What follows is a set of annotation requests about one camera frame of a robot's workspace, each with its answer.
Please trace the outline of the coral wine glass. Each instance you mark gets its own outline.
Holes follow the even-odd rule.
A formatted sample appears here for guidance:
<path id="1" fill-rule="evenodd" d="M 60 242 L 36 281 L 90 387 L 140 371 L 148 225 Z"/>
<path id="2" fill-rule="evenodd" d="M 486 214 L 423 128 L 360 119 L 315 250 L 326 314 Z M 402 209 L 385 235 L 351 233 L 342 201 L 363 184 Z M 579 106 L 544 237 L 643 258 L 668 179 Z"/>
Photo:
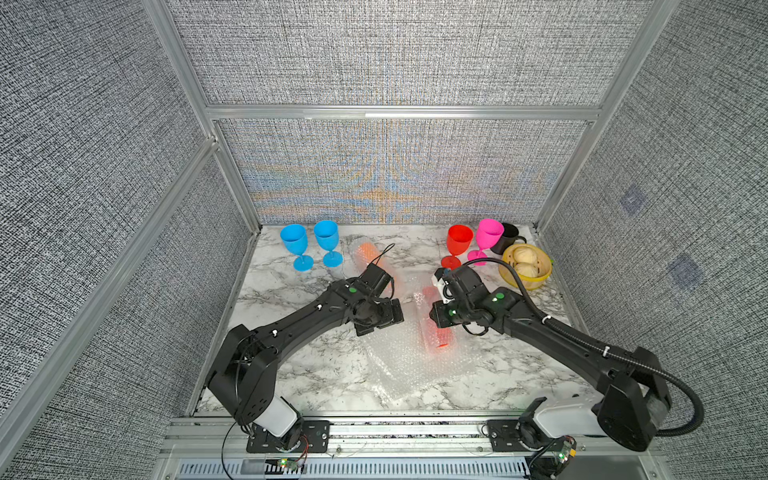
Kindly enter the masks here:
<path id="1" fill-rule="evenodd" d="M 422 343 L 429 357 L 447 354 L 457 346 L 453 331 L 440 328 L 431 319 L 430 312 L 435 302 L 442 303 L 440 294 L 434 286 L 426 286 L 414 294 L 414 301 L 419 316 Z"/>

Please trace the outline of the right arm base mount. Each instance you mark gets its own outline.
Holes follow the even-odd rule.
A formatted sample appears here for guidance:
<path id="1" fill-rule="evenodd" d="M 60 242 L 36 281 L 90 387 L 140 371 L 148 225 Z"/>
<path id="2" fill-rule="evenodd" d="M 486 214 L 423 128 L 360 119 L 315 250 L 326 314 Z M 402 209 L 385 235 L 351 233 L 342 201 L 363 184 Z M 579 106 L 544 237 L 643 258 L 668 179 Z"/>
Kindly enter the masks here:
<path id="1" fill-rule="evenodd" d="M 535 398 L 526 410 L 515 418 L 492 419 L 479 427 L 479 432 L 491 443 L 493 452 L 536 452 L 554 440 L 535 421 L 534 414 L 547 400 Z"/>

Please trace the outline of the orange wine glass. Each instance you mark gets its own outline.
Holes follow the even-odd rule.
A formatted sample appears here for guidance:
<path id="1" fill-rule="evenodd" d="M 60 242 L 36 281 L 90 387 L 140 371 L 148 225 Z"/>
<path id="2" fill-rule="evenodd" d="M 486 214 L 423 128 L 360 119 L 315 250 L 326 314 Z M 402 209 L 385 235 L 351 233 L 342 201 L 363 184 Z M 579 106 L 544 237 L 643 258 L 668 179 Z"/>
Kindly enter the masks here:
<path id="1" fill-rule="evenodd" d="M 397 290 L 403 290 L 405 282 L 402 276 L 402 269 L 397 267 L 390 259 L 389 254 L 392 253 L 392 250 L 386 254 L 383 251 L 384 247 L 379 247 L 368 237 L 360 237 L 353 240 L 349 247 L 349 253 L 354 271 L 362 273 L 369 263 L 374 262 L 393 277 Z"/>

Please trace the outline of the blue wine glass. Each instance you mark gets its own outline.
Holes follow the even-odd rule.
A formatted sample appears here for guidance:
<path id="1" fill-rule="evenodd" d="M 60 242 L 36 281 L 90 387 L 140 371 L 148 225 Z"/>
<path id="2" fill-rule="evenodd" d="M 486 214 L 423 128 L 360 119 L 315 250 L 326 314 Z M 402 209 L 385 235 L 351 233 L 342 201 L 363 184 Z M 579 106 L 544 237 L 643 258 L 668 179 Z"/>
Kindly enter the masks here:
<path id="1" fill-rule="evenodd" d="M 325 251 L 323 264 L 328 268 L 336 268 L 342 265 L 343 255 L 336 250 L 339 245 L 339 227 L 331 220 L 318 222 L 313 232 L 318 245 Z"/>
<path id="2" fill-rule="evenodd" d="M 308 236 L 304 226 L 299 224 L 285 226 L 280 232 L 280 239 L 285 248 L 296 256 L 293 266 L 297 271 L 307 272 L 312 269 L 314 260 L 306 254 Z"/>

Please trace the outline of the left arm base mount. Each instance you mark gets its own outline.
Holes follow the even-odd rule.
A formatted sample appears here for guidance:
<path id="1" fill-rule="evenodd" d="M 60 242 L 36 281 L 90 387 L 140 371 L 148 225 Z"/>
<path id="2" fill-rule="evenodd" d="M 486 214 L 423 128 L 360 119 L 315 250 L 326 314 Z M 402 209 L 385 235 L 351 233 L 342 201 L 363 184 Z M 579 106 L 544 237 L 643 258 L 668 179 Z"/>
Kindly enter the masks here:
<path id="1" fill-rule="evenodd" d="M 242 430 L 248 439 L 247 453 L 298 455 L 326 453 L 330 439 L 330 426 L 331 423 L 327 420 L 306 420 L 299 417 L 298 422 L 282 436 L 275 436 L 256 423 L 249 424 Z"/>

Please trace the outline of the bubble wrap sheet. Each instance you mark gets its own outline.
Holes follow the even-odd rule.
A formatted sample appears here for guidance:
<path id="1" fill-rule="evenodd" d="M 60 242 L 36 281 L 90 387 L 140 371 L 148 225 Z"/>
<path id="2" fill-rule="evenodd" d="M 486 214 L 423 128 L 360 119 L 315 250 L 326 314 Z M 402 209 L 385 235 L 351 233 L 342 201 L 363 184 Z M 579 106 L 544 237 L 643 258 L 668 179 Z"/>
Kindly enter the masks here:
<path id="1" fill-rule="evenodd" d="M 479 340 L 462 328 L 450 328 L 457 346 L 429 357 L 422 343 L 419 316 L 360 339 L 369 361 L 373 389 L 396 407 L 456 410 L 488 402 L 480 398 L 498 389 Z"/>

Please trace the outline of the red wine glass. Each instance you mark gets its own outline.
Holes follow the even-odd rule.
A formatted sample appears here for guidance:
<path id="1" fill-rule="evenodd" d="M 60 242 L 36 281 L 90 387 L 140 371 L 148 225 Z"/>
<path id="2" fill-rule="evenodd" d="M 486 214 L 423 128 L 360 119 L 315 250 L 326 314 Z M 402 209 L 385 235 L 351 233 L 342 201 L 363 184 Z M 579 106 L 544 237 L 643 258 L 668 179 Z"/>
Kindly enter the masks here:
<path id="1" fill-rule="evenodd" d="M 446 247 L 448 255 L 441 259 L 441 267 L 449 270 L 462 265 L 459 258 L 470 247 L 474 238 L 473 230 L 466 225 L 453 225 L 448 229 Z"/>

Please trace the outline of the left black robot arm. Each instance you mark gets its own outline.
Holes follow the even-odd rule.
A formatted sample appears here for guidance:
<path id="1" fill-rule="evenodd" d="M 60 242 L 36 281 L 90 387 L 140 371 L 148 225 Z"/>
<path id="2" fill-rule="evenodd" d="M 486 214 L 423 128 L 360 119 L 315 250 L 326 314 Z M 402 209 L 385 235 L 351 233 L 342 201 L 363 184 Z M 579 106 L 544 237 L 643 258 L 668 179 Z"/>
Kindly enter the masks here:
<path id="1" fill-rule="evenodd" d="M 359 336 L 404 321 L 400 301 L 384 297 L 394 278 L 374 263 L 357 277 L 333 281 L 315 300 L 271 324 L 227 333 L 206 375 L 205 387 L 237 425 L 256 425 L 292 448 L 302 417 L 276 394 L 279 367 L 325 332 L 347 323 Z"/>

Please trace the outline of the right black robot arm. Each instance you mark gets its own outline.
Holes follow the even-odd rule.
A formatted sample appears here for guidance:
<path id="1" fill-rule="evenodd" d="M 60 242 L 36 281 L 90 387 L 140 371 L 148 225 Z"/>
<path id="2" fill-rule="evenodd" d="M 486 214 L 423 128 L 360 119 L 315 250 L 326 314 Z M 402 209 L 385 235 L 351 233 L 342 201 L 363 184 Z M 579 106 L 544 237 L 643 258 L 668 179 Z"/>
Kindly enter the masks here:
<path id="1" fill-rule="evenodd" d="M 649 350 L 629 352 L 579 332 L 541 310 L 524 286 L 490 291 L 471 263 L 437 269 L 433 283 L 441 299 L 430 317 L 438 327 L 475 323 L 565 365 L 600 394 L 589 412 L 599 431 L 622 447 L 642 452 L 655 437 L 687 435 L 703 424 L 699 395 L 665 371 Z"/>

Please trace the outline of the pink wine glass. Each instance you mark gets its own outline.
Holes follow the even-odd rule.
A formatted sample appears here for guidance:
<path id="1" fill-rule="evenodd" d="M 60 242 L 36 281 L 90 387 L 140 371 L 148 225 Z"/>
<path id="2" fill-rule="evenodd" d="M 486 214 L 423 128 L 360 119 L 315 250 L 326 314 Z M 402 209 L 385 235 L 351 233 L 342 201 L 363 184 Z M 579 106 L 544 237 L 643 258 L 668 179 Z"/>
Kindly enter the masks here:
<path id="1" fill-rule="evenodd" d="M 493 247 L 502 237 L 503 233 L 504 226 L 501 222 L 490 218 L 481 220 L 475 235 L 477 248 L 467 254 L 467 260 L 477 260 L 478 265 L 484 265 L 487 258 L 485 251 Z"/>

